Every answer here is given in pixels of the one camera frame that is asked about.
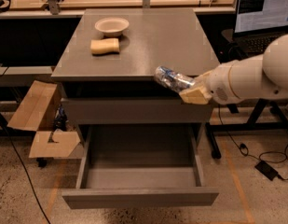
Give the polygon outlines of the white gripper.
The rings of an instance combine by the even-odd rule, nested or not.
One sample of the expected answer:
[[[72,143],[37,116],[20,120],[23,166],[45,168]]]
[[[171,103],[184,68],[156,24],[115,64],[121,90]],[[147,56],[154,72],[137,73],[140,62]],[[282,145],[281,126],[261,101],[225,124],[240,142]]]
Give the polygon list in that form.
[[[195,77],[195,83],[205,83],[205,86],[189,88],[179,93],[186,104],[206,105],[213,98],[220,105],[238,104],[241,102],[230,84],[230,71],[238,60],[221,63],[212,71]]]

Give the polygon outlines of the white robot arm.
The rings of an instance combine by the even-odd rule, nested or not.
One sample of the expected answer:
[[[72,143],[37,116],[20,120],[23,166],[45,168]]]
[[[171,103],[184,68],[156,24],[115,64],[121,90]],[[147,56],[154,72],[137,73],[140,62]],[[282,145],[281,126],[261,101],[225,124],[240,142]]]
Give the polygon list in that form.
[[[194,81],[193,86],[179,93],[187,104],[288,99],[288,35],[272,41],[263,54],[222,63]]]

